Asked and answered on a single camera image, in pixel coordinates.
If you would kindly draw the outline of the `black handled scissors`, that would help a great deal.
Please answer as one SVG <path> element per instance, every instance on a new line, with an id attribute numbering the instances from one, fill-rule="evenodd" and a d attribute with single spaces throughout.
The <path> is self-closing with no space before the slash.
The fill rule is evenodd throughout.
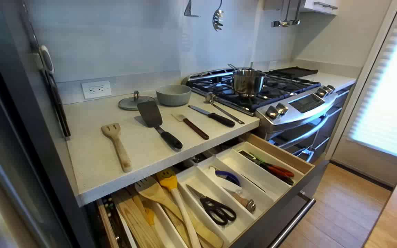
<path id="1" fill-rule="evenodd" d="M 237 218 L 237 214 L 227 205 L 200 193 L 198 190 L 193 189 L 190 185 L 187 185 L 187 190 L 192 191 L 198 201 L 201 203 L 204 211 L 207 215 L 219 226 L 225 226 L 229 222 L 234 222 Z"/>

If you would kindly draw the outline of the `black handled knife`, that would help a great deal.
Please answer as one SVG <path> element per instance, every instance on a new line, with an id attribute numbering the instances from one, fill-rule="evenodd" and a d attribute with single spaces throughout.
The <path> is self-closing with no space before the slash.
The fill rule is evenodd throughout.
<path id="1" fill-rule="evenodd" d="M 231 121 L 231 120 L 229 120 L 229 118 L 226 118 L 223 116 L 219 116 L 216 113 L 211 113 L 208 110 L 204 110 L 204 109 L 201 109 L 198 106 L 187 105 L 187 107 L 190 107 L 190 109 L 193 109 L 193 110 L 196 110 L 196 112 L 198 112 L 198 113 L 201 113 L 201 114 L 204 114 L 204 116 L 207 116 L 207 117 L 209 117 L 209 118 L 212 118 L 212 120 L 215 120 L 215 121 L 218 121 L 218 123 L 220 123 L 220 124 L 223 124 L 226 127 L 234 127 L 236 125 L 234 121 Z"/>

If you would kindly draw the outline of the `wooden spatula in drawer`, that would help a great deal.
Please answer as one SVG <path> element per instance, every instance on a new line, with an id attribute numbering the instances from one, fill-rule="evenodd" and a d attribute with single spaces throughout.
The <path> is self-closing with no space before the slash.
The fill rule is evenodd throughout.
<path id="1" fill-rule="evenodd" d="M 158 182 L 149 176 L 135 183 L 135 190 L 147 200 L 156 201 L 174 214 L 186 227 L 187 241 L 192 248 L 201 248 L 200 240 L 204 240 L 211 248 L 223 248 L 223 241 L 207 229 L 185 203 L 180 207 L 169 197 L 169 194 L 158 185 Z"/>

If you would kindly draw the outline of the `grey ceramic bowl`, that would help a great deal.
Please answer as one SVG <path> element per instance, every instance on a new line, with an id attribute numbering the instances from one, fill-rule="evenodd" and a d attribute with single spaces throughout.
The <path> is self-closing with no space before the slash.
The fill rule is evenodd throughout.
<path id="1" fill-rule="evenodd" d="M 163 106 L 183 106 L 190 99 L 192 90 L 187 85 L 167 85 L 156 91 L 156 96 Z"/>

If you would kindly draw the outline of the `grey round pot lid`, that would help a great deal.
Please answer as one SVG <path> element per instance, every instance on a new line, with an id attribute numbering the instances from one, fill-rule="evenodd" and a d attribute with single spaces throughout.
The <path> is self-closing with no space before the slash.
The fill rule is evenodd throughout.
<path id="1" fill-rule="evenodd" d="M 139 103 L 147 101 L 153 101 L 153 96 L 146 96 L 139 91 L 134 91 L 131 96 L 120 99 L 117 106 L 123 110 L 136 110 Z"/>

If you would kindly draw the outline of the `blue white handled utensil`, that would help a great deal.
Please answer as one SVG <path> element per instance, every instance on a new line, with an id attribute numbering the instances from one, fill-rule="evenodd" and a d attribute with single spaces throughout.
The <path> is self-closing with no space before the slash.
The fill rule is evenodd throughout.
<path id="1" fill-rule="evenodd" d="M 248 212 L 255 212 L 255 201 L 243 196 L 243 187 L 240 185 L 240 180 L 233 174 L 216 169 L 215 167 L 209 167 L 208 172 L 211 174 L 211 178 L 219 186 L 222 186 L 237 203 L 240 203 Z"/>

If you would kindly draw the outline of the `hanging slotted metal spoon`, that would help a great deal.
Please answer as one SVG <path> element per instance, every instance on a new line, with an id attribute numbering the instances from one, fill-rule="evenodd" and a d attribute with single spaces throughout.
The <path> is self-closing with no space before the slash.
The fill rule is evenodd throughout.
<path id="1" fill-rule="evenodd" d="M 212 14 L 212 28 L 216 32 L 222 30 L 222 28 L 223 28 L 223 23 L 222 23 L 222 18 L 223 18 L 222 4 L 223 4 L 223 0 L 219 0 L 219 5 Z"/>

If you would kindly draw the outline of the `yellow silicone spatula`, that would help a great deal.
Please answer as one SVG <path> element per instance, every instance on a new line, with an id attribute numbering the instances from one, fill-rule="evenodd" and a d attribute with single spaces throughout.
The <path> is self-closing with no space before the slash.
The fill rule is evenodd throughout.
<path id="1" fill-rule="evenodd" d="M 196 229 L 190 220 L 185 201 L 183 201 L 183 198 L 178 190 L 178 180 L 176 180 L 175 172 L 172 169 L 164 169 L 164 171 L 157 172 L 156 178 L 157 178 L 158 183 L 163 187 L 168 189 L 169 193 L 172 194 L 176 205 L 182 214 L 182 220 L 186 226 L 186 231 L 187 231 L 192 248 L 201 248 L 200 241 L 198 241 L 198 236 L 197 236 Z"/>

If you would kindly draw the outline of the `gas stove range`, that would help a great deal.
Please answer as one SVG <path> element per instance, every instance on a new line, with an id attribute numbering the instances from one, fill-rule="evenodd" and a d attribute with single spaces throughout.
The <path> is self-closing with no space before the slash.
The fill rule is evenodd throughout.
<path id="1" fill-rule="evenodd" d="M 309 163 L 325 152 L 347 88 L 300 77 L 260 72 L 263 84 L 251 95 L 238 94 L 236 69 L 196 73 L 182 80 L 209 103 L 220 103 L 259 118 L 255 134 Z"/>

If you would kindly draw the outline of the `brown handled small knife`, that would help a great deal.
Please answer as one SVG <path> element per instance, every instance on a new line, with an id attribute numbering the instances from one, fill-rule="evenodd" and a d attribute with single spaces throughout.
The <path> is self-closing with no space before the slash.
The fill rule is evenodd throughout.
<path id="1" fill-rule="evenodd" d="M 192 131 L 194 131 L 198 136 L 201 136 L 203 139 L 209 139 L 209 135 L 205 134 L 201 128 L 198 128 L 194 123 L 192 123 L 186 116 L 183 114 L 174 114 L 174 117 L 178 121 L 182 121 L 183 124 L 186 124 Z"/>

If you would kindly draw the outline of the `black metal turner spatula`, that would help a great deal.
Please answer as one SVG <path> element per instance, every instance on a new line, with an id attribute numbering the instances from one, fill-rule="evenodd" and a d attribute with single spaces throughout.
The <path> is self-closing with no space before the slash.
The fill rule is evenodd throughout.
<path id="1" fill-rule="evenodd" d="M 160 110 L 157 107 L 157 103 L 154 101 L 141 102 L 138 105 L 138 110 L 141 113 L 143 123 L 147 127 L 154 128 L 171 149 L 180 150 L 183 147 L 183 145 L 179 139 L 176 139 L 171 132 L 164 131 L 161 128 L 163 118 L 161 118 Z"/>

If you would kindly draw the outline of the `stainless steel pot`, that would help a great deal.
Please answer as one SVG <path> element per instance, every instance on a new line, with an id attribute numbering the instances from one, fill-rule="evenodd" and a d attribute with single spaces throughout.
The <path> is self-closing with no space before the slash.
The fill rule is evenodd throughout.
<path id="1" fill-rule="evenodd" d="M 263 88 L 265 73 L 262 70 L 255 70 L 254 67 L 237 67 L 229 65 L 233 70 L 233 84 L 231 90 L 243 96 L 251 98 L 260 92 Z"/>

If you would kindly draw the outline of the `hanging metal ladle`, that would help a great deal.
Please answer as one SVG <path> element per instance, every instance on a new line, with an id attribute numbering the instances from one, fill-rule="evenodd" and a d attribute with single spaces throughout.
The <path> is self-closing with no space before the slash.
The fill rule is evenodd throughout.
<path id="1" fill-rule="evenodd" d="M 278 8 L 280 18 L 271 22 L 273 28 L 288 28 L 298 26 L 300 23 L 299 12 L 300 12 L 302 0 L 281 0 L 281 5 Z"/>

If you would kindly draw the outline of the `white drawer organizer tray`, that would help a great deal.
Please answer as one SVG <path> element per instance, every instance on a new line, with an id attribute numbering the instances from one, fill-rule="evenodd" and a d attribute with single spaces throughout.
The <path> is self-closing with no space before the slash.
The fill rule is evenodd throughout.
<path id="1" fill-rule="evenodd" d="M 260 245 L 273 209 L 311 167 L 251 138 L 183 171 L 164 169 L 113 194 L 141 248 Z"/>

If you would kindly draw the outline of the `white wall outlet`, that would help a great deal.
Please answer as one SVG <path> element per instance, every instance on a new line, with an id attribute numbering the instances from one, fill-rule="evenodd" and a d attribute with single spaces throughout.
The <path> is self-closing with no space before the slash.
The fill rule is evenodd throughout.
<path id="1" fill-rule="evenodd" d="M 85 99 L 103 98 L 112 94 L 109 81 L 83 83 L 81 88 Z"/>

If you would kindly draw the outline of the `wooden slotted spatula on counter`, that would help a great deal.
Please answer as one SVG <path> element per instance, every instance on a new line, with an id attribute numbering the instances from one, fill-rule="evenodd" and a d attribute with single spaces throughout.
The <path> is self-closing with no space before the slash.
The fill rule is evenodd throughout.
<path id="1" fill-rule="evenodd" d="M 113 123 L 113 124 L 102 125 L 101 132 L 112 141 L 114 150 L 116 150 L 116 154 L 117 154 L 117 158 L 118 158 L 118 163 L 121 165 L 121 169 L 124 172 L 129 171 L 131 169 L 131 161 L 129 161 L 129 157 L 128 157 L 128 154 L 127 154 L 127 152 L 121 143 L 121 139 L 120 139 L 120 124 Z"/>

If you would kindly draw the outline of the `red handled utensil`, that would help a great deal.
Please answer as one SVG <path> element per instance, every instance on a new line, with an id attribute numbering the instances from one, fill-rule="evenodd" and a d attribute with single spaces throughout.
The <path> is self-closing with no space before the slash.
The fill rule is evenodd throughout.
<path id="1" fill-rule="evenodd" d="M 262 167 L 263 169 L 266 169 L 267 172 L 273 174 L 274 176 L 277 176 L 278 179 L 284 180 L 288 185 L 294 183 L 294 174 L 285 168 L 269 164 L 266 161 L 262 161 L 260 158 L 255 157 L 252 153 L 247 152 L 247 150 L 241 150 L 241 154 L 248 158 L 249 161 L 258 164 L 259 167 Z"/>

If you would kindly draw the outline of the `open kitchen drawer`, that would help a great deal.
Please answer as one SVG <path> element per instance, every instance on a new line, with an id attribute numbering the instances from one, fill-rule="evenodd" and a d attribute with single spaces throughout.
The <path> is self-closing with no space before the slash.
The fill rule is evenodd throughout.
<path id="1" fill-rule="evenodd" d="M 324 164 L 248 134 L 101 198 L 109 248 L 277 248 L 314 205 Z"/>

